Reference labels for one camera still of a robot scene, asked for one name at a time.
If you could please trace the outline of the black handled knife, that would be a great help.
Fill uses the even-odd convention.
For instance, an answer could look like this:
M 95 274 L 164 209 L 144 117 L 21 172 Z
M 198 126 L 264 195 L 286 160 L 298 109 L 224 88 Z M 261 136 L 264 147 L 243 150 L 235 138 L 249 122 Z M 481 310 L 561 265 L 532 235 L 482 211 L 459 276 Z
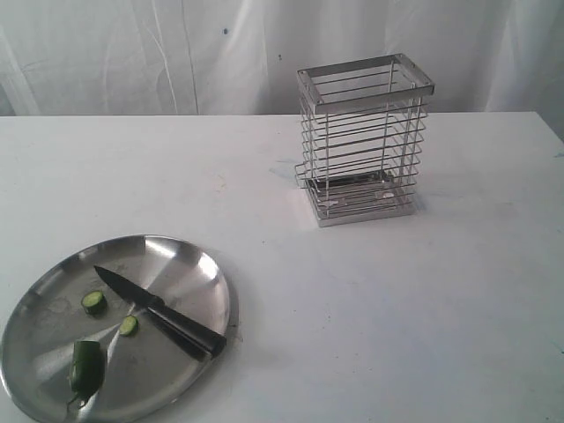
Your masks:
M 159 296 L 106 268 L 98 265 L 93 268 L 123 300 L 144 309 L 153 324 L 193 359 L 215 358 L 226 347 L 224 335 L 170 308 Z

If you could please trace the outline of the cucumber slice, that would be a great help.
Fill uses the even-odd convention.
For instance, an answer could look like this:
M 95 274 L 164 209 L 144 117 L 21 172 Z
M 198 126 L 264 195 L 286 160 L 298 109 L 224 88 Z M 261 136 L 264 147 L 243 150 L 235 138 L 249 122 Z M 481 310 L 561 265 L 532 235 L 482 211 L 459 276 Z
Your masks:
M 81 306 L 88 315 L 97 316 L 103 315 L 106 312 L 108 303 L 104 293 L 100 290 L 95 290 L 83 297 Z
M 134 315 L 126 315 L 119 327 L 119 335 L 122 337 L 134 336 L 138 331 L 138 320 Z

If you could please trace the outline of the green cucumber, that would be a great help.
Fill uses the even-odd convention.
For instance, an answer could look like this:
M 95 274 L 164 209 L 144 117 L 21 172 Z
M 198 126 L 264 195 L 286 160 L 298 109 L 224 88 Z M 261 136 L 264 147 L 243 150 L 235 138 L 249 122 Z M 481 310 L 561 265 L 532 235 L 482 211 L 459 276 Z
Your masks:
M 73 397 L 70 403 L 85 406 L 100 389 L 105 375 L 106 355 L 98 341 L 74 343 L 69 382 Z

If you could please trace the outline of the round steel plate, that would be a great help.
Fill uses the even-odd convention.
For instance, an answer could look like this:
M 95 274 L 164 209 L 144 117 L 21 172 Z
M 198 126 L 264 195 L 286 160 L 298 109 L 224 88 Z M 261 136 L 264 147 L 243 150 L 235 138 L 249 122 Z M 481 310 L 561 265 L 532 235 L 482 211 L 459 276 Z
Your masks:
M 177 400 L 213 364 L 176 346 L 148 313 L 112 291 L 101 266 L 158 295 L 170 308 L 226 334 L 231 293 L 216 262 L 186 241 L 130 235 L 103 241 L 67 257 L 23 295 L 4 326 L 1 381 L 14 404 L 40 422 L 132 422 Z M 91 291 L 104 293 L 103 315 L 81 306 Z M 126 315 L 138 320 L 122 337 Z M 70 403 L 69 374 L 76 341 L 98 341 L 106 355 L 104 381 L 85 406 Z

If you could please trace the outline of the white backdrop curtain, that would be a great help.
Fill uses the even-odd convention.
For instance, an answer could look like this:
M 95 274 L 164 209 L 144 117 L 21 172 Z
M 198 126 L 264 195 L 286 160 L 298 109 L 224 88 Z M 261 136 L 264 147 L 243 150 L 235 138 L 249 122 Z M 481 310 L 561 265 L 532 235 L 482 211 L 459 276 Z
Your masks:
M 560 1 L 4 1 L 1 111 L 291 114 L 298 69 L 393 53 L 437 111 L 563 103 Z

